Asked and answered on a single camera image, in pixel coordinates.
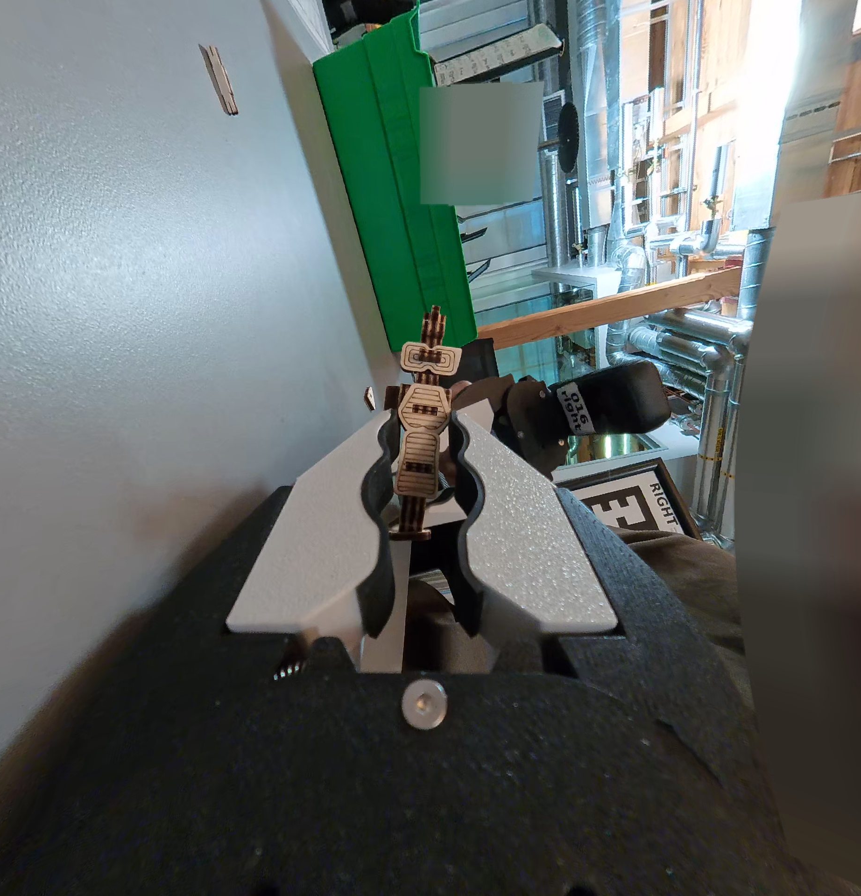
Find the green plastic bin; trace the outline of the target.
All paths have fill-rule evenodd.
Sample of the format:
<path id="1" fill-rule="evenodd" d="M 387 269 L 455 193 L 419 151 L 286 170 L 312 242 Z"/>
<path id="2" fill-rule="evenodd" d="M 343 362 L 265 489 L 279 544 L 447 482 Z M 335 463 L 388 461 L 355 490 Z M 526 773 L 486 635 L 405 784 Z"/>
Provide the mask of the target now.
<path id="1" fill-rule="evenodd" d="M 434 79 L 418 12 L 315 61 L 313 74 L 390 349 L 417 341 L 433 306 L 447 346 L 472 342 L 457 214 L 421 203 L 419 99 Z"/>

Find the black round disc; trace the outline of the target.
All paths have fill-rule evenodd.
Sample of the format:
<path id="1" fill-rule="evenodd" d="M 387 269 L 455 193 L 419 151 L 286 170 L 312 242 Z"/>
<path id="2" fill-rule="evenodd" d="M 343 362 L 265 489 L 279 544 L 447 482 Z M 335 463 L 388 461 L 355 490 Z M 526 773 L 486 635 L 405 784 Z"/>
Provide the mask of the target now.
<path id="1" fill-rule="evenodd" d="M 579 112 L 572 102 L 562 105 L 558 118 L 558 161 L 565 174 L 574 171 L 579 156 Z"/>

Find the silver vertical ventilation duct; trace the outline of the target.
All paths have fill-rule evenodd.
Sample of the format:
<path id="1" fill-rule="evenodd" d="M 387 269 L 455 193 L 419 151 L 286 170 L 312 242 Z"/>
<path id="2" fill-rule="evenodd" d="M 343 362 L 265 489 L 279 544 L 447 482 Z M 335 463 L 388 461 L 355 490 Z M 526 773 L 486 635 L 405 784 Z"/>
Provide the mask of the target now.
<path id="1" fill-rule="evenodd" d="M 579 180 L 583 221 L 608 224 L 620 149 L 620 8 L 618 1 L 577 2 L 571 38 L 572 90 L 579 111 Z"/>

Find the wooden laser-cut model figure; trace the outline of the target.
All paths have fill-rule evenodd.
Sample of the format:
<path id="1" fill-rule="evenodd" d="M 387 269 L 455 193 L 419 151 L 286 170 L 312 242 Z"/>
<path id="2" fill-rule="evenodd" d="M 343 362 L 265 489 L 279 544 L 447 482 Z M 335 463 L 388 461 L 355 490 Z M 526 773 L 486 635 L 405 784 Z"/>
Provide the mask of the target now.
<path id="1" fill-rule="evenodd" d="M 400 366 L 412 375 L 410 385 L 388 388 L 385 402 L 396 411 L 402 428 L 394 493 L 399 498 L 397 526 L 392 541 L 426 540 L 427 505 L 440 491 L 440 437 L 451 417 L 451 390 L 441 378 L 455 375 L 462 355 L 460 348 L 443 344 L 446 316 L 433 306 L 423 317 L 421 339 L 402 344 Z"/>

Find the white table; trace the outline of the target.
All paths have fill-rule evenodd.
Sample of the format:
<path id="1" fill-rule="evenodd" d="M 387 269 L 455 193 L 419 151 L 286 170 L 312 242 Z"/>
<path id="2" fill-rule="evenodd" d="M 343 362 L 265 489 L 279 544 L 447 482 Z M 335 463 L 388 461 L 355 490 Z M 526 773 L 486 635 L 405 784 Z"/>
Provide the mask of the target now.
<path id="1" fill-rule="evenodd" d="M 587 298 L 610 297 L 618 293 L 621 271 L 610 265 L 580 267 L 566 264 L 555 267 L 537 267 L 531 271 L 533 280 L 550 286 L 554 296 L 566 295 L 579 289 Z"/>

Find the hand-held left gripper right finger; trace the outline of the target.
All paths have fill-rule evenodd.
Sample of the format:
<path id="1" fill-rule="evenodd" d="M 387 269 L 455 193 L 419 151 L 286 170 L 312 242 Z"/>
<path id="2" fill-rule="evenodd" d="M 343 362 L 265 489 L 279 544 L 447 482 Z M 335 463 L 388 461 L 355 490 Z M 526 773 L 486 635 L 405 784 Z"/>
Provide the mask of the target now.
<path id="1" fill-rule="evenodd" d="M 497 652 L 551 636 L 614 633 L 619 620 L 546 476 L 464 412 L 453 415 L 460 621 Z"/>

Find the wooden railing beam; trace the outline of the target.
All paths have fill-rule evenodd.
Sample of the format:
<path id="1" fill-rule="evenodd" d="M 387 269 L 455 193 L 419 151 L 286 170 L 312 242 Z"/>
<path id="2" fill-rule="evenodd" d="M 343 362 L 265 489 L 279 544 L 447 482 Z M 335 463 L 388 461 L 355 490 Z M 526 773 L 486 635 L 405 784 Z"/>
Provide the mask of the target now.
<path id="1" fill-rule="evenodd" d="M 593 329 L 661 311 L 700 305 L 712 299 L 738 295 L 740 285 L 740 267 L 696 273 L 568 307 L 486 324 L 478 329 L 478 337 L 481 340 L 492 340 L 495 350 L 503 350 L 544 341 L 577 330 Z"/>

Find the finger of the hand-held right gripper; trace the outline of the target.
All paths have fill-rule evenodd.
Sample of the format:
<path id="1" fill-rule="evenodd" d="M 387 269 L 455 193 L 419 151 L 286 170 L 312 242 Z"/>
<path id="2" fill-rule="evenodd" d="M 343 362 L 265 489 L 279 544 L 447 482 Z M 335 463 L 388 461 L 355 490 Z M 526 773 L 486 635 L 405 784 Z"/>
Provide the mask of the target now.
<path id="1" fill-rule="evenodd" d="M 461 416 L 473 420 L 483 431 L 494 433 L 496 422 L 504 408 L 503 396 L 474 400 L 461 409 Z"/>

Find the flat wooden model pieces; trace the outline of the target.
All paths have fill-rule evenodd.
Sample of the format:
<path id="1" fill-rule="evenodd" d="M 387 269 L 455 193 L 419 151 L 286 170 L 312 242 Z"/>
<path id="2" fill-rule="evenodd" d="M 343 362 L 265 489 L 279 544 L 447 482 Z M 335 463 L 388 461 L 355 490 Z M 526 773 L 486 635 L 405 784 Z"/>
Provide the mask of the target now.
<path id="1" fill-rule="evenodd" d="M 233 93 L 233 87 L 218 48 L 212 45 L 205 47 L 201 44 L 198 45 L 198 48 L 223 112 L 230 117 L 237 116 L 239 109 Z"/>

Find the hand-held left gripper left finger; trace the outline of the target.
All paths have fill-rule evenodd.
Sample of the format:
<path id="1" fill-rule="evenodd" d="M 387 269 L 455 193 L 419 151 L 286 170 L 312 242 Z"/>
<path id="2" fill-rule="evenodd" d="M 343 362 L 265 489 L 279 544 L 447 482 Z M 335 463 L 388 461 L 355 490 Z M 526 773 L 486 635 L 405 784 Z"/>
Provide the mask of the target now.
<path id="1" fill-rule="evenodd" d="M 399 671 L 399 545 L 382 518 L 392 498 L 392 411 L 376 413 L 300 476 L 226 619 L 234 633 L 332 636 L 363 673 Z"/>

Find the silver horizontal metal pipes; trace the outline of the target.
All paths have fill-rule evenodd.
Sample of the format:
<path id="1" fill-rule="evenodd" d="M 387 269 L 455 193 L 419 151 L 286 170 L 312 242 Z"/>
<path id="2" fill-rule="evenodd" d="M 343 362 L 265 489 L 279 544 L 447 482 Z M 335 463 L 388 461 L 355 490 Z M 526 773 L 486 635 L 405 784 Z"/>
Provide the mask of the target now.
<path id="1" fill-rule="evenodd" d="M 656 312 L 610 324 L 604 342 L 608 364 L 644 354 L 707 377 L 713 391 L 741 390 L 753 321 L 697 308 Z"/>

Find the white keyboard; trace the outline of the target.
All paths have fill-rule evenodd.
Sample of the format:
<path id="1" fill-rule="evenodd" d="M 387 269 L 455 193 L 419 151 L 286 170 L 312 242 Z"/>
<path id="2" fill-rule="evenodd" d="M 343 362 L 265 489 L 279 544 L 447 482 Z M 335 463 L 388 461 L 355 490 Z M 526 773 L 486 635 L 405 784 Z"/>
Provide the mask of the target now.
<path id="1" fill-rule="evenodd" d="M 477 49 L 433 64 L 436 86 L 493 82 L 528 65 L 561 56 L 565 41 L 539 23 Z"/>

